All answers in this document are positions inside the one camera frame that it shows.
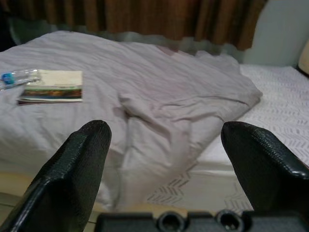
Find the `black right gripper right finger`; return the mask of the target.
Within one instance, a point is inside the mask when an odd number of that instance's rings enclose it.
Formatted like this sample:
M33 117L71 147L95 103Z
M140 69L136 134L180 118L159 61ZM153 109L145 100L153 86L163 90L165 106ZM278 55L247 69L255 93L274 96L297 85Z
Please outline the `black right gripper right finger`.
M231 121L221 141L254 210L309 216L309 167L272 132Z

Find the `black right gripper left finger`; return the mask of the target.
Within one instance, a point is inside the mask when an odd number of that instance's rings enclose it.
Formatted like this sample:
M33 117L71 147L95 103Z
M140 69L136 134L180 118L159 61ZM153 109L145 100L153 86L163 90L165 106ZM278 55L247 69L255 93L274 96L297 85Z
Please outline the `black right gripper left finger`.
M32 180L2 232L82 232L102 179L112 132L93 120L73 132Z

